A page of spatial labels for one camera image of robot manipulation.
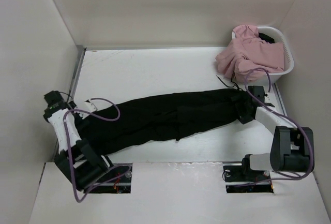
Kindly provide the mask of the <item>black trousers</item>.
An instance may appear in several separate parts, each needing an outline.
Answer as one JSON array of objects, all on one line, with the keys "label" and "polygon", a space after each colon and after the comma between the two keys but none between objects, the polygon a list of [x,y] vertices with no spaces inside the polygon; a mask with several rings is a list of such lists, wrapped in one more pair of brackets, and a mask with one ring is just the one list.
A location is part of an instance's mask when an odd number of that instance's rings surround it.
[{"label": "black trousers", "polygon": [[238,120],[239,89],[173,93],[134,99],[97,111],[114,122],[88,116],[89,125],[79,131],[100,155],[149,141],[180,140]]}]

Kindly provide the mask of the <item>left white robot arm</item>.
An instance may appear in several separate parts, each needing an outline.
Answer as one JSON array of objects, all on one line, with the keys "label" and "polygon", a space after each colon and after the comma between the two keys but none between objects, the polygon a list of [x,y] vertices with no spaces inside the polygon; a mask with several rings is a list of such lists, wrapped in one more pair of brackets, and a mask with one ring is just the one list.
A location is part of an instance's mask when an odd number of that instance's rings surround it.
[{"label": "left white robot arm", "polygon": [[69,181],[73,170],[76,190],[85,191],[99,178],[105,182],[114,180],[116,169],[110,159],[97,154],[88,139],[79,135],[88,126],[88,114],[72,112],[77,105],[66,102],[59,91],[50,91],[44,99],[48,106],[43,117],[54,128],[58,141],[54,162]]}]

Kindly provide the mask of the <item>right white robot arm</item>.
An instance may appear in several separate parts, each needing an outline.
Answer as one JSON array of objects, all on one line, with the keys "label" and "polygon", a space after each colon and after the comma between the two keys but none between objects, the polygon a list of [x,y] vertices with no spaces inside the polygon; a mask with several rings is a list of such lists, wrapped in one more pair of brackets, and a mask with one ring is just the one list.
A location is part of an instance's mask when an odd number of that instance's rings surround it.
[{"label": "right white robot arm", "polygon": [[242,159],[241,177],[254,179],[259,172],[274,171],[292,180],[301,178],[290,173],[309,174],[314,169],[313,132],[299,127],[294,120],[279,113],[271,103],[265,102],[262,86],[248,86],[244,103],[237,103],[239,121],[246,124],[256,120],[273,134],[270,152],[247,154]]}]

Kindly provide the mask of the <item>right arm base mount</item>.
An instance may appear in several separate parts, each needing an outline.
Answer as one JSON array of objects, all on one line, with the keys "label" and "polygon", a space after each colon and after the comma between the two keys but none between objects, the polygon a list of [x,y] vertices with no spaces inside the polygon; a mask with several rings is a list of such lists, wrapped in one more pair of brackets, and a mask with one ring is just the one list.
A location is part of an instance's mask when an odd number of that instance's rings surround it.
[{"label": "right arm base mount", "polygon": [[222,178],[227,193],[274,193],[269,171],[244,171],[241,163],[225,163]]}]

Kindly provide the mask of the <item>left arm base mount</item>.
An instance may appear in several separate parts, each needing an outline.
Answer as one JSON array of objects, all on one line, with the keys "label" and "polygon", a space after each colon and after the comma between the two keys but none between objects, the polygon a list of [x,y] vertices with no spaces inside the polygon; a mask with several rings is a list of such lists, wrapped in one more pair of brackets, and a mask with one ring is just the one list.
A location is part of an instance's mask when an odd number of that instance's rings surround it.
[{"label": "left arm base mount", "polygon": [[131,181],[133,176],[133,164],[114,164],[115,169],[99,178],[91,186],[91,194],[121,194],[131,193]]}]

